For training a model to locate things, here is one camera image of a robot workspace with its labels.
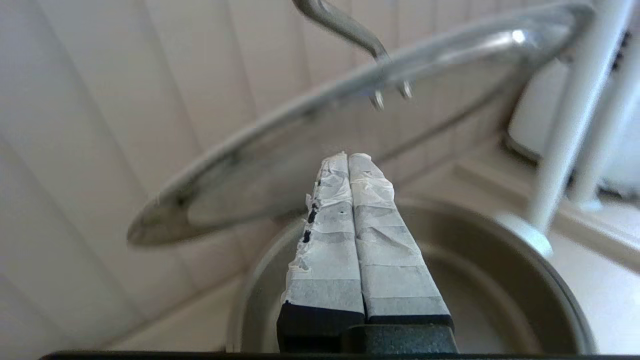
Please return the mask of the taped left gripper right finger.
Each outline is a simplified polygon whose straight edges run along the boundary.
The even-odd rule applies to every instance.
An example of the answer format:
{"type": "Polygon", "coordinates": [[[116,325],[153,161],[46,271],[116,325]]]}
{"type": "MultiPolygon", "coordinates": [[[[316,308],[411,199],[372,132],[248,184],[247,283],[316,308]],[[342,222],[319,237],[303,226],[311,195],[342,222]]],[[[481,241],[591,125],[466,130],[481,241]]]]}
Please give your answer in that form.
{"type": "Polygon", "coordinates": [[[355,244],[366,323],[439,325],[453,319],[394,201],[394,187],[370,155],[349,157],[355,244]]]}

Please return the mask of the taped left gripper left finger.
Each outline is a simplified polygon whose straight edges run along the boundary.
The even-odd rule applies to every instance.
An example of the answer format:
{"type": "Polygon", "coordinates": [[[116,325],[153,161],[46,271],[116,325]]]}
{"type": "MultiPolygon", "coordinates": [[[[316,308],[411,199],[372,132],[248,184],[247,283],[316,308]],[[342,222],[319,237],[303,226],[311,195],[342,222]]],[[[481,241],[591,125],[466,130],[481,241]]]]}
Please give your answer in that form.
{"type": "Polygon", "coordinates": [[[278,315],[282,352],[339,352],[343,333],[365,324],[348,157],[320,162],[278,315]]]}

